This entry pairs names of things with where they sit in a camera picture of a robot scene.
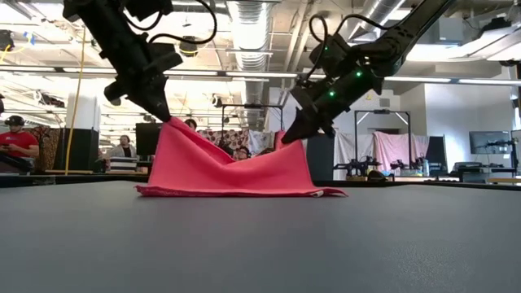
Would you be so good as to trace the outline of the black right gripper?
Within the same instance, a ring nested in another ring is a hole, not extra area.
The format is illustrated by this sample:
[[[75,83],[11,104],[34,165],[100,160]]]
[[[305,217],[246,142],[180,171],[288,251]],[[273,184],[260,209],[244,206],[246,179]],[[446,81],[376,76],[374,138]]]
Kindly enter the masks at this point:
[[[300,78],[292,96],[300,105],[296,117],[282,137],[282,143],[311,138],[317,133],[335,134],[330,123],[367,92],[380,92],[383,78],[368,67],[355,64],[354,69],[339,77],[325,76],[320,80]]]

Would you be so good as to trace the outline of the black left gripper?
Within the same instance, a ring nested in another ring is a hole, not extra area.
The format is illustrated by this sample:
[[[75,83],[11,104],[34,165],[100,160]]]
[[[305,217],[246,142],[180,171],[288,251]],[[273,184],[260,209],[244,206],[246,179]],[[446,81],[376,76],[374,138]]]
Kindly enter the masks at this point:
[[[113,106],[132,101],[161,121],[171,118],[164,92],[165,44],[132,44],[118,54],[117,81],[103,93]]]

